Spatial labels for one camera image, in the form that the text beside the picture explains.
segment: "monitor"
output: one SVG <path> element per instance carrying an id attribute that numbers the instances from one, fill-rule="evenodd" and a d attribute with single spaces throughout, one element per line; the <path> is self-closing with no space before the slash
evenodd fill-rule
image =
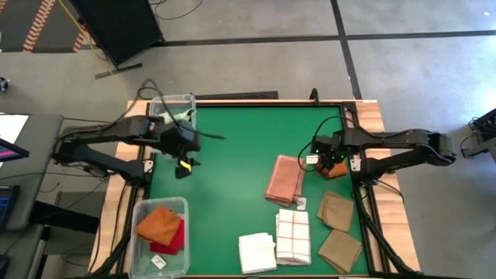
<path id="1" fill-rule="evenodd" d="M 0 162 L 29 157 L 29 151 L 0 139 Z"/>

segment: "white tag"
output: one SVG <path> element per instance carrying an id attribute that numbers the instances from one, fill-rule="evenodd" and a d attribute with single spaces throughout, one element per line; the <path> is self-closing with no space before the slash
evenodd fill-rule
<path id="1" fill-rule="evenodd" d="M 305 162 L 306 164 L 317 164 L 319 162 L 319 155 L 308 155 Z"/>
<path id="2" fill-rule="evenodd" d="M 155 264 L 155 266 L 158 267 L 158 269 L 162 269 L 167 265 L 165 260 L 163 260 L 159 255 L 153 256 L 152 263 Z"/>
<path id="3" fill-rule="evenodd" d="M 300 197 L 296 200 L 296 210 L 304 211 L 307 208 L 307 198 Z"/>

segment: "clear plastic bin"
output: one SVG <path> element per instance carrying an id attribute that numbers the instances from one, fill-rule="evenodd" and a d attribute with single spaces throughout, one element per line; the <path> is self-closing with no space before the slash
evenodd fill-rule
<path id="1" fill-rule="evenodd" d="M 150 252 L 150 243 L 136 234 L 136 226 L 158 205 L 170 209 L 184 220 L 184 247 L 177 255 Z M 133 258 L 129 271 L 130 279 L 172 279 L 183 277 L 188 272 L 190 264 L 188 218 L 188 202 L 182 197 L 143 200 L 134 206 L 131 232 Z M 167 263 L 163 269 L 159 269 L 151 262 L 155 255 L 159 255 Z"/>
<path id="2" fill-rule="evenodd" d="M 186 112 L 189 109 L 196 109 L 196 99 L 191 94 L 185 95 L 170 95 L 164 96 L 164 101 L 170 112 L 174 115 Z M 152 99 L 150 105 L 150 115 L 159 116 L 162 113 L 167 112 L 165 110 L 164 104 L 162 103 L 162 99 L 160 97 L 155 97 Z M 196 114 L 191 118 L 191 125 L 193 128 L 196 128 Z M 160 153 L 159 150 L 151 150 L 153 153 Z"/>

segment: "yellow tape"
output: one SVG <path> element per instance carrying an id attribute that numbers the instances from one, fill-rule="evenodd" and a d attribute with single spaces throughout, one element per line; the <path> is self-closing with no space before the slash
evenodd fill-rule
<path id="1" fill-rule="evenodd" d="M 184 162 L 183 160 L 179 161 L 179 164 L 181 164 L 181 166 L 183 167 L 186 167 L 188 169 L 189 172 L 191 172 L 191 165 Z"/>

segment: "gray concrete floor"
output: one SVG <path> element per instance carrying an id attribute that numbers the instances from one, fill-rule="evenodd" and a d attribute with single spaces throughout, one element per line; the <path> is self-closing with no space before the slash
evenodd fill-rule
<path id="1" fill-rule="evenodd" d="M 195 3 L 170 0 L 164 16 Z M 496 29 L 492 1 L 348 0 L 339 7 L 348 34 Z M 337 34 L 326 0 L 204 0 L 189 16 L 160 25 L 169 40 Z M 448 133 L 458 149 L 469 134 L 468 121 L 496 107 L 496 36 L 350 41 L 350 49 L 363 98 L 379 101 L 387 130 Z M 94 74 L 110 66 L 90 51 L 0 54 L 0 75 L 13 81 L 10 92 L 0 95 L 0 111 L 113 119 L 124 110 L 125 97 L 133 98 L 148 77 L 168 95 L 277 90 L 280 98 L 307 98 L 316 87 L 323 98 L 353 98 L 343 52 L 334 41 L 155 48 L 129 64 L 135 62 L 144 67 L 96 81 Z M 101 148 L 112 153 L 115 145 Z M 44 187 L 55 179 L 63 191 L 85 191 L 94 182 L 48 177 Z M 401 170 L 398 179 L 422 271 L 493 278 L 496 166 L 491 158 L 459 156 L 446 168 Z M 40 195 L 46 201 L 53 197 Z M 84 272 L 69 272 L 62 264 L 50 259 L 47 272 Z"/>

